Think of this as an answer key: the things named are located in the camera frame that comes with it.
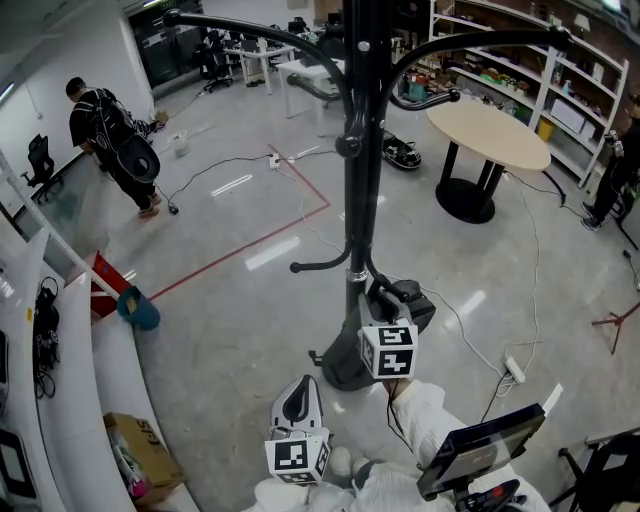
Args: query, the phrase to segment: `black shoe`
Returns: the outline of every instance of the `black shoe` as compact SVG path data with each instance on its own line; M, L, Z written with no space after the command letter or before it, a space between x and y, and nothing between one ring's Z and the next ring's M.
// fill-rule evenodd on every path
M590 217L593 217L594 207L587 203L582 203L582 209L589 214Z
M600 229L601 223L591 217L590 219L582 219L582 225L589 231L598 231Z

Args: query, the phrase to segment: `shelf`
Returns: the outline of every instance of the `shelf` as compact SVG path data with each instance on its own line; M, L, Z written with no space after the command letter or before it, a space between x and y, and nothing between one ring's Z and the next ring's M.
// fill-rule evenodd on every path
M540 113L540 115L542 117L544 117L545 119L547 119L548 121L551 121L554 125L556 125L558 128L560 128L567 135L573 137L576 141L578 141L585 148L587 148L591 153L595 154L598 151L598 147L593 142L586 140L582 135L580 135L579 133L574 132L567 125L565 125L560 120L558 120L555 117L553 117L551 115L551 112L549 112L548 110L543 110Z
M503 66L511 68L517 71L518 73L521 73L531 78L531 80L535 80L536 82L542 82L542 76L540 74L530 69L523 68L522 66L518 66L517 64L513 64L512 62L509 62L508 59L501 59L500 57L496 57L495 55L491 55L490 53L487 53L482 50L478 50L476 48L465 48L465 51L475 53L477 55L480 55L481 57L484 57L485 59L489 59L499 64L502 64Z
M473 4L473 5L479 5L479 6L487 8L487 9L492 9L494 11L503 12L505 14L509 14L509 15L514 16L516 18L520 18L521 20L528 21L529 23L532 23L532 24L537 25L539 27L549 28L551 26L550 23L548 23L546 21L543 21L541 19L538 19L535 16L531 16L530 14L518 11L516 9L511 9L511 8L505 7L503 5L494 4L493 2L486 2L484 0L460 0L460 2ZM573 39L574 44L582 46L585 50L593 53L594 55L599 57L601 60L603 60L604 62L606 62L607 64L609 64L613 68L615 68L618 72L622 73L624 71L624 66L622 64L620 64L616 60L614 60L611 57L609 57L606 53L598 50L595 46L590 45L589 43L587 43L587 42L583 41L582 39L580 39L578 37L575 37L575 36L572 37L572 39Z
M166 446L142 377L131 325L114 312L92 327L91 342L102 413L119 412L148 420ZM153 508L199 512L184 484Z
M59 293L60 363L51 372L56 394L39 401L75 510L134 512L102 419L91 350L91 279L82 274Z
M567 167L573 174L578 176L578 178L584 178L584 169L580 165L578 165L578 163L576 163L571 157L564 154L560 149L558 149L550 142L547 142L547 147L549 148L549 153L551 153L552 157L554 157L561 164Z
M33 384L33 316L48 239L46 229L36 233L8 263L5 273L15 291L0 305L0 326L9 338L11 374L4 422L22 438L43 510L70 512L64 506L51 471Z
M594 55L599 57L601 60L609 64L611 67L615 68L615 70L618 71L619 73L622 73L624 71L624 66L622 64L620 64L618 61L609 57L606 53L601 52L595 46L590 45L589 43L583 41L579 37L573 37L572 39L574 44L577 44L578 46L582 46L585 50L593 53Z
M473 28L477 28L479 30L484 30L485 32L489 32L491 30L493 30L491 27L487 27L486 25L480 25L479 23L474 23L473 21L468 21L468 20L464 20L462 18L456 18L454 16L445 16L443 14L434 14L433 15L435 20L445 20L445 21L450 21L452 23L459 23L460 25L466 25L467 27L473 27ZM542 48L538 48L537 46L531 46L531 45L526 45L527 48L530 48L531 50L535 50L538 53L541 53L543 55L549 55L549 52L546 50L543 50Z
M539 27L549 28L550 26L550 24L547 23L546 21L543 21L540 18L536 18L535 16L531 16L526 12L518 11L516 9L511 9L510 7L505 7L503 5L494 4L493 2L486 2L484 0L459 0L459 1L467 4L481 5L482 7L486 7L487 9L493 9L494 11L504 12L506 14L510 14L511 16L515 16L516 18L520 18L522 20L528 21L529 23L533 23L534 25L538 25Z
M569 68L571 71L573 71L575 74L581 76L582 78L584 78L585 80L588 80L589 82L591 82L593 85L595 85L598 89L603 90L604 92L606 92L609 96L611 96L612 98L616 97L616 93L613 92L611 89L609 89L608 87L605 87L603 84L601 84L600 82L598 82L595 78L593 78L590 75L587 75L584 71L578 69L578 67L571 61L564 59L564 58L559 58L558 61L564 65L565 67Z
M472 80L475 80L476 82L479 82L482 85L485 85L487 87L495 89L496 91L504 94L505 96L509 96L510 98L514 99L518 103L522 103L525 107L530 108L531 110L533 110L533 108L534 108L534 103L531 100L531 98L529 98L528 96L520 96L520 95L516 94L515 92L511 91L510 89L508 89L504 85L498 85L498 84L494 84L494 83L488 82L488 81L483 80L482 78L480 78L478 75L474 75L473 73L469 73L468 71L465 71L464 69L460 69L460 68L456 68L456 67L449 68L449 69L451 71L455 71L456 73L459 73L459 74L461 74L463 76L471 78Z
M591 117L591 119L593 119L594 121L596 121L597 123L601 124L602 126L607 126L607 124L609 123L609 120L604 118L604 117L600 117L598 116L593 110L591 110L589 107L585 107L582 103L580 103L578 100L572 98L571 96L569 96L568 94L566 94L565 92L563 92L559 87L551 84L549 85L549 90L555 92L556 94L558 94L559 96L562 96L565 100L567 100L569 103L572 103L573 105L575 105L576 107L578 107L580 110L582 110L585 114L587 114L589 117Z

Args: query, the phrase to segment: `office chair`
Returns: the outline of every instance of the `office chair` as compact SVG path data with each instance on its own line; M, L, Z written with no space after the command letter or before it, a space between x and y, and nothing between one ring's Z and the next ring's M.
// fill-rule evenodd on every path
M558 456L567 459L576 483L549 503L549 507L574 494L570 512L578 507L582 512L607 512L616 503L640 502L640 436L619 434L594 448L585 471L567 448L558 452Z
M295 18L293 18L293 21L289 22L287 30L291 34L298 35L304 32L309 32L309 27L307 27L307 24L300 16L296 16Z
M47 202L49 191L55 183L63 184L62 176L53 176L53 160L49 156L49 137L42 137L38 134L29 143L29 162L33 167L33 178L29 179L26 172L23 172L21 176L27 180L27 185L30 187L42 185L33 198L38 204L42 204L40 202L42 196Z
M209 83L204 86L206 92L213 92L216 85L231 87L233 77L220 41L211 48L207 48L206 44L197 45L193 52L193 61L200 68L200 76L209 80Z

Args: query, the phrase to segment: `black table base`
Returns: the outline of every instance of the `black table base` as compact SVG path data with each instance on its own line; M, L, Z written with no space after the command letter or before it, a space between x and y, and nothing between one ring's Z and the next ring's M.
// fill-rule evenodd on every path
M440 206L456 219L469 224L489 222L496 213L496 206L491 197L500 183L504 166L487 160L478 183L452 178L457 154L458 145L451 142L442 178L436 187L436 198Z

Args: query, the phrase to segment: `black coat rack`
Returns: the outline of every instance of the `black coat rack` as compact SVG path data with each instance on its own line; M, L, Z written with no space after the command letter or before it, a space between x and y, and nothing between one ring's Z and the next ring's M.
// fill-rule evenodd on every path
M377 270L372 259L372 240L376 220L382 144L389 102L402 110L418 111L460 98L458 91L433 96L421 103L405 104L393 93L403 74L418 60L432 53L473 47L554 46L568 49L571 35L564 29L488 31L453 35L426 43L405 55L395 65L391 59L393 2L389 0L344 0L345 72L313 44L282 30L197 14L183 14L174 9L164 16L169 27L193 25L231 30L263 37L293 46L315 58L328 71L338 88L345 112L344 133L336 139L336 150L345 159L345 245L342 254L321 263L292 263L294 273L337 267L351 257L347 269L346 318L343 330L324 355L323 373L342 390L371 385L373 380L360 361L357 321L349 321L365 293L369 273L383 288L401 302L408 294L398 289ZM327 93L289 77L290 83L313 96L328 100Z

